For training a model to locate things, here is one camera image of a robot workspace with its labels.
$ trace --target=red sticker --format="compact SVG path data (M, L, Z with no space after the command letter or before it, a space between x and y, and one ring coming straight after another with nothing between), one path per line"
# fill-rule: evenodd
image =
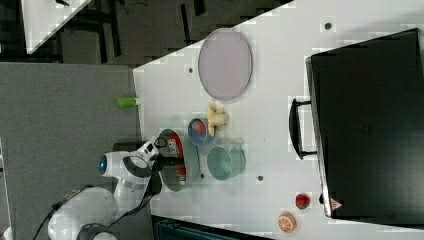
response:
M331 208L333 209L333 211L343 207L341 203L337 202L336 200L332 198L330 198L330 202L331 202Z

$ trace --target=briefcase handle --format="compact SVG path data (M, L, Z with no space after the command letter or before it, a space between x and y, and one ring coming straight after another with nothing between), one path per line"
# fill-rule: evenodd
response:
M302 160L304 156L317 154L316 151L313 151L313 152L303 151L303 147L302 147L302 133L300 132L299 112L297 108L300 106L309 105L309 104L311 104L311 101L299 102L296 99L293 99L293 102L290 108L290 115L289 115L290 138L292 140L294 150L296 150L297 155Z

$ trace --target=red fruit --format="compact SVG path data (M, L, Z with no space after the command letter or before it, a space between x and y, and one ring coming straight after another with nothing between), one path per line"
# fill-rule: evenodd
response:
M308 195L301 193L296 196L296 207L300 210L303 210L309 206L311 203L311 199Z
M198 133L206 133L205 124L202 121L196 121L193 123L193 130L197 131Z

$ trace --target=gray carpet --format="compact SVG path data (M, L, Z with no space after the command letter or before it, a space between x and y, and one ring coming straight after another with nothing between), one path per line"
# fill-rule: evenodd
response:
M87 184L112 190L100 157L139 138L132 72L123 66L0 64L0 137L14 239L32 239L51 206ZM120 240L152 239L149 205L112 227ZM46 226L38 239L48 239Z

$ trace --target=green object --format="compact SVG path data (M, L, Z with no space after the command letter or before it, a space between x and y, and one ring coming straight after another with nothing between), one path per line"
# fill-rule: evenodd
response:
M119 107L133 107L137 105L137 101L135 98L118 98L118 106Z
M214 146L209 150L207 164L212 176L218 180L239 175L246 165L241 144Z

